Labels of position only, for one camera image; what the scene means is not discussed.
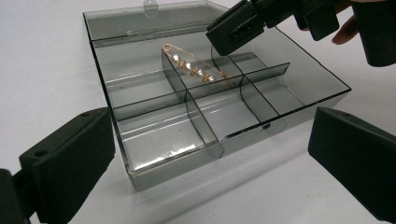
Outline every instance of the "white table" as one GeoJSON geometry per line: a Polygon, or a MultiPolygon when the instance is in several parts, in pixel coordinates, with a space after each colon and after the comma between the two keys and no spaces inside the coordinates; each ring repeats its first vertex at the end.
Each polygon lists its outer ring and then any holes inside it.
{"type": "MultiPolygon", "coordinates": [[[[82,12],[142,3],[0,2],[0,167],[15,174],[22,152],[77,114],[106,106],[82,12]]],[[[396,134],[396,65],[367,65],[358,37],[335,46],[330,37],[313,41],[293,19],[279,28],[352,88],[336,109],[396,134]]],[[[140,193],[117,147],[72,223],[380,223],[307,154],[311,127],[308,121],[140,193]]]]}

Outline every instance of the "transparent plastic box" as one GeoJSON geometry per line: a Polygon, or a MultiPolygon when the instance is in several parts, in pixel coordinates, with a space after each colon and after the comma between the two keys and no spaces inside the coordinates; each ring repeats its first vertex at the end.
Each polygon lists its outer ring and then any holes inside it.
{"type": "Polygon", "coordinates": [[[136,190],[230,155],[333,107],[351,89],[276,28],[221,57],[205,28],[210,1],[84,13],[125,167],[136,190]],[[163,45],[227,74],[203,82],[163,45]]]}

